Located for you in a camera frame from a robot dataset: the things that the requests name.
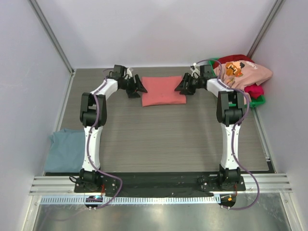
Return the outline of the salmon pink t-shirt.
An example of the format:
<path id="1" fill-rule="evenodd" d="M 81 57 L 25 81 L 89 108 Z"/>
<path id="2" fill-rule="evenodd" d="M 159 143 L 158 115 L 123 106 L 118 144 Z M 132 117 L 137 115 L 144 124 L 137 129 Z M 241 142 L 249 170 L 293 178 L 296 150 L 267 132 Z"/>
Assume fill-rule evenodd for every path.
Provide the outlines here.
<path id="1" fill-rule="evenodd" d="M 181 80 L 182 76 L 142 77 L 141 83 L 147 90 L 141 97 L 142 107 L 186 104 L 186 96 L 175 91 Z"/>

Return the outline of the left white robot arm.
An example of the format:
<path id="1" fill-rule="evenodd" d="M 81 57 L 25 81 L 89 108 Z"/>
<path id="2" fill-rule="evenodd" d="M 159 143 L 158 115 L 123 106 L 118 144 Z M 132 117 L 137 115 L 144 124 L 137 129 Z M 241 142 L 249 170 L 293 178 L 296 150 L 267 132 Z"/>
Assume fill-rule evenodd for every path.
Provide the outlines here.
<path id="1" fill-rule="evenodd" d="M 100 142 L 107 121 L 107 100 L 118 90 L 125 90 L 129 98 L 139 98 L 147 90 L 133 69 L 114 65 L 102 84 L 81 97 L 80 122 L 85 134 L 84 160 L 75 183 L 75 192 L 97 192 L 103 187 L 100 163 Z"/>

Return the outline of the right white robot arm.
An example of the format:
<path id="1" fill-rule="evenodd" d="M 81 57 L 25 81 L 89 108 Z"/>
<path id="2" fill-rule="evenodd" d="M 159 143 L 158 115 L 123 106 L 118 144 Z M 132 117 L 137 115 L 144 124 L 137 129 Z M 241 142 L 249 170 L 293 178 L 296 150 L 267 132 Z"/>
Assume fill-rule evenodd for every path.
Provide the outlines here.
<path id="1" fill-rule="evenodd" d="M 202 178 L 203 190 L 231 191 L 240 183 L 241 169 L 238 164 L 238 137 L 241 119 L 246 113 L 244 96 L 231 89 L 218 76 L 210 65 L 197 67 L 194 63 L 190 73 L 185 73 L 175 88 L 181 95 L 193 95 L 197 89 L 205 89 L 217 97 L 216 117 L 222 129 L 222 158 L 215 178 Z"/>

